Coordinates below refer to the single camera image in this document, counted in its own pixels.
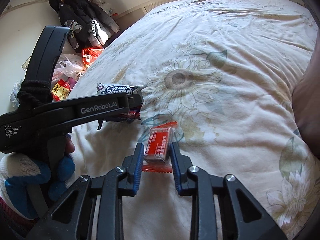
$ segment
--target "yellow and red package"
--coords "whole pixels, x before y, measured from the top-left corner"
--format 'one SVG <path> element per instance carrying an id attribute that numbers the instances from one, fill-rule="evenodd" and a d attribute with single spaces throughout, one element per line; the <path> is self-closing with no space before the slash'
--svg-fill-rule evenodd
<path id="1" fill-rule="evenodd" d="M 55 101 L 61 101 L 67 99 L 68 95 L 71 92 L 70 85 L 60 79 L 58 83 L 54 86 L 51 93 Z"/>
<path id="2" fill-rule="evenodd" d="M 104 49 L 87 48 L 82 50 L 82 60 L 85 67 L 90 66 L 104 51 Z"/>
<path id="3" fill-rule="evenodd" d="M 169 149 L 172 143 L 174 130 L 178 122 L 169 122 L 150 129 L 147 149 L 144 154 L 143 171 L 172 172 L 169 164 Z"/>

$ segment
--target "metal screw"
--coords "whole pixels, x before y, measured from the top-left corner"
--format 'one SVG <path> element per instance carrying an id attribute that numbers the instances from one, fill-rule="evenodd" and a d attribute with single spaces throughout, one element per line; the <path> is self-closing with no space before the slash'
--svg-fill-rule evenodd
<path id="1" fill-rule="evenodd" d="M 235 177 L 234 175 L 232 175 L 232 174 L 228 174 L 228 175 L 226 176 L 226 179 L 227 179 L 227 181 L 235 181 L 235 180 L 236 180 L 236 177 Z"/>
<path id="2" fill-rule="evenodd" d="M 189 167 L 189 171 L 191 171 L 192 173 L 196 173 L 199 171 L 199 168 L 197 166 L 191 166 Z"/>
<path id="3" fill-rule="evenodd" d="M 125 167 L 124 166 L 118 166 L 116 167 L 116 172 L 122 173 L 125 171 Z"/>
<path id="4" fill-rule="evenodd" d="M 86 182 L 88 179 L 89 179 L 89 176 L 88 176 L 88 175 L 81 175 L 81 176 L 79 177 L 79 180 L 80 180 L 81 182 Z"/>

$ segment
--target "white blanket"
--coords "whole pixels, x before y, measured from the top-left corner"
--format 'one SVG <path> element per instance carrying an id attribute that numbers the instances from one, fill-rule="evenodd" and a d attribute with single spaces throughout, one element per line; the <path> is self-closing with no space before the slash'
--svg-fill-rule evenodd
<path id="1" fill-rule="evenodd" d="M 141 121 L 74 128 L 77 175 L 101 176 L 146 143 L 149 129 L 175 120 L 182 154 L 210 174 L 234 174 L 289 240 L 320 194 L 320 168 L 294 122 L 291 94 L 308 66 L 317 27 L 287 0 L 181 0 L 126 30 L 76 84 L 147 85 Z M 172 174 L 143 173 L 124 199 L 126 240 L 188 239 L 191 198 Z"/>

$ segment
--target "work glove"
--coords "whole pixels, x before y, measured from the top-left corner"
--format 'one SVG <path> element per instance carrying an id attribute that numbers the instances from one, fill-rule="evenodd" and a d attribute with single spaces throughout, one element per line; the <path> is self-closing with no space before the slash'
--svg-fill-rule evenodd
<path id="1" fill-rule="evenodd" d="M 75 147 L 68 137 L 65 156 L 60 160 L 57 168 L 58 181 L 53 182 L 48 195 L 53 201 L 59 197 L 74 182 L 75 164 L 69 155 Z M 33 220 L 38 217 L 27 193 L 27 184 L 44 184 L 51 178 L 49 166 L 41 161 L 29 158 L 24 154 L 12 153 L 0 161 L 0 197 L 21 217 Z"/>

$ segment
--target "white and blue glove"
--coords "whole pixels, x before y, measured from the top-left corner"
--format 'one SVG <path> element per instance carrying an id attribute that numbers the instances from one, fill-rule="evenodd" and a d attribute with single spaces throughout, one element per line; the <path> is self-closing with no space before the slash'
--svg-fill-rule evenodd
<path id="1" fill-rule="evenodd" d="M 75 181 L 75 164 L 69 155 L 75 147 L 70 136 L 67 136 L 66 155 L 59 162 L 58 181 L 53 182 L 48 195 L 53 201 L 69 188 Z M 0 162 L 0 197 L 21 217 L 33 220 L 38 217 L 27 193 L 27 184 L 44 184 L 51 178 L 49 166 L 41 161 L 33 160 L 24 154 L 6 155 Z"/>

